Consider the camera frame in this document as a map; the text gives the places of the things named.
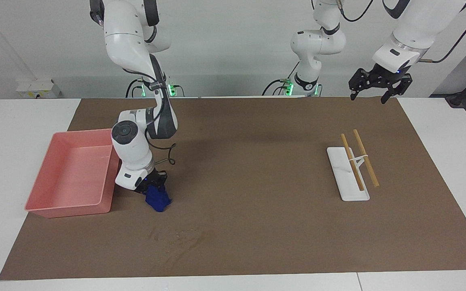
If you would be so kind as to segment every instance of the wooden stick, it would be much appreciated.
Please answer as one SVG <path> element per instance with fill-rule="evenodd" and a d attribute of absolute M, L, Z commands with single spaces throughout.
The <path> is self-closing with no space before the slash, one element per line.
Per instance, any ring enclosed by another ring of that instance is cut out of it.
<path fill-rule="evenodd" d="M 344 136 L 344 134 L 341 134 L 341 140 L 343 140 L 344 150 L 346 151 L 346 156 L 348 156 L 348 159 L 350 160 L 350 166 L 352 167 L 355 180 L 357 181 L 357 186 L 359 186 L 359 191 L 364 191 L 364 186 L 362 186 L 362 181 L 359 176 L 359 172 L 357 171 L 357 166 L 355 165 L 354 160 L 352 160 L 354 156 L 350 152 L 350 148 L 348 147 L 348 141 L 346 140 L 346 136 Z"/>
<path fill-rule="evenodd" d="M 361 137 L 359 136 L 359 132 L 357 129 L 354 129 L 355 138 L 357 139 L 357 144 L 359 144 L 359 149 L 362 155 L 367 155 L 366 149 L 362 144 Z M 377 176 L 375 176 L 375 172 L 373 171 L 373 167 L 371 166 L 370 158 L 368 156 L 364 157 L 364 164 L 366 165 L 366 169 L 368 169 L 368 173 L 370 173 L 371 181 L 373 182 L 374 187 L 379 187 L 379 181 L 377 180 Z"/>

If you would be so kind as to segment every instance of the white table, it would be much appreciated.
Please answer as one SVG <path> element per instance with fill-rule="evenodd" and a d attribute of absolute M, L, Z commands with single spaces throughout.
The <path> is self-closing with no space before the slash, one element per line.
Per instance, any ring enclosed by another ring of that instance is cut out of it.
<path fill-rule="evenodd" d="M 466 216 L 466 113 L 443 99 L 399 99 Z M 0 100 L 0 271 L 26 217 L 50 137 L 70 125 L 79 99 Z M 459 291 L 466 271 L 329 273 L 0 282 L 0 290 Z"/>

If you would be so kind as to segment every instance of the brown mat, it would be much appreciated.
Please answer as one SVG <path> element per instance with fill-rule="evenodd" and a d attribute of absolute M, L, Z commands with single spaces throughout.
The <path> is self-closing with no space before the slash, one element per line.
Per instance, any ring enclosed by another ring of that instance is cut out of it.
<path fill-rule="evenodd" d="M 70 131 L 152 102 L 84 99 Z M 108 214 L 28 214 L 0 280 L 466 269 L 466 218 L 395 99 L 173 104 L 172 205 L 116 186 Z M 340 199 L 326 153 L 352 129 L 381 182 L 367 202 Z"/>

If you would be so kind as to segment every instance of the blue object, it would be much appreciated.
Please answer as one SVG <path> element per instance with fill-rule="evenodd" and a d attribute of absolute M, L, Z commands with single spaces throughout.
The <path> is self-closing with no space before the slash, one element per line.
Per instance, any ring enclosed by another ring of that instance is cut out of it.
<path fill-rule="evenodd" d="M 145 202 L 152 206 L 157 212 L 163 212 L 165 208 L 170 205 L 172 200 L 168 197 L 168 193 L 165 190 L 165 186 L 159 188 L 155 186 L 148 186 L 146 192 L 143 192 L 143 195 L 146 195 Z"/>

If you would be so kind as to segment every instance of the black circular joint cap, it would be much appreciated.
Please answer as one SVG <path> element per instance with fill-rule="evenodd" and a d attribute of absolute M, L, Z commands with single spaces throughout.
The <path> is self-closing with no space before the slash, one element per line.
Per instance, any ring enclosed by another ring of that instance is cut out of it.
<path fill-rule="evenodd" d="M 118 122 L 112 128 L 112 138 L 119 144 L 129 144 L 138 134 L 136 123 L 125 120 Z"/>

